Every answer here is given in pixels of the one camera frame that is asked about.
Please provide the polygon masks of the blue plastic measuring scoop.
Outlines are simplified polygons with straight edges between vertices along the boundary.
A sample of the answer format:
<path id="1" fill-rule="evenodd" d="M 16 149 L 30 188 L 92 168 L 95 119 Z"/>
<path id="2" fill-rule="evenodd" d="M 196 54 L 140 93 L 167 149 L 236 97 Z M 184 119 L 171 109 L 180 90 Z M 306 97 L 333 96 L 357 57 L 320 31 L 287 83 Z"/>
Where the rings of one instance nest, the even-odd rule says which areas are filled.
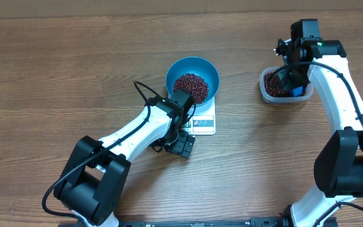
<path id="1" fill-rule="evenodd" d="M 300 86 L 291 90 L 289 94 L 291 97 L 299 97 L 299 96 L 304 96 L 306 94 L 306 91 L 307 91 L 306 86 Z"/>

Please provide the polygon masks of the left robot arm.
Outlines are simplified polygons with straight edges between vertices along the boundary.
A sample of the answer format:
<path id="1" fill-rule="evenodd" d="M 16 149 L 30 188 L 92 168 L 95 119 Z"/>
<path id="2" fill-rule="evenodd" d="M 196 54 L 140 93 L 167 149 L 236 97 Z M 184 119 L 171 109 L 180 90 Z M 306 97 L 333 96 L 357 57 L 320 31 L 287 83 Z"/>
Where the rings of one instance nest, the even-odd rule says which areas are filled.
<path id="1" fill-rule="evenodd" d="M 84 136 L 75 145 L 54 197 L 78 219 L 77 226 L 118 226 L 118 206 L 132 161 L 148 147 L 189 158 L 194 137 L 182 130 L 193 97 L 179 91 L 171 98 L 150 98 L 140 115 L 119 131 L 95 140 Z"/>

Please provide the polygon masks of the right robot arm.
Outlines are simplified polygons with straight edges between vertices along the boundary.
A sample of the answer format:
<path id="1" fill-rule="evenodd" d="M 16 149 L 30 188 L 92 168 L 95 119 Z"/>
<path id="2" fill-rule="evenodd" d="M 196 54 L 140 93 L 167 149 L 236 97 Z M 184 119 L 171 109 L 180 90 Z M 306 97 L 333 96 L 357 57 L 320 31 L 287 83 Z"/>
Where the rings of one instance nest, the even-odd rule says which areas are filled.
<path id="1" fill-rule="evenodd" d="M 273 72 L 284 91 L 313 85 L 322 101 L 331 138 L 314 162 L 314 185 L 290 205 L 290 226 L 323 226 L 342 206 L 356 209 L 363 197 L 363 101 L 350 76 L 347 54 L 338 40 L 323 40 L 316 19 L 291 25 L 291 39 L 279 40 L 284 65 Z"/>

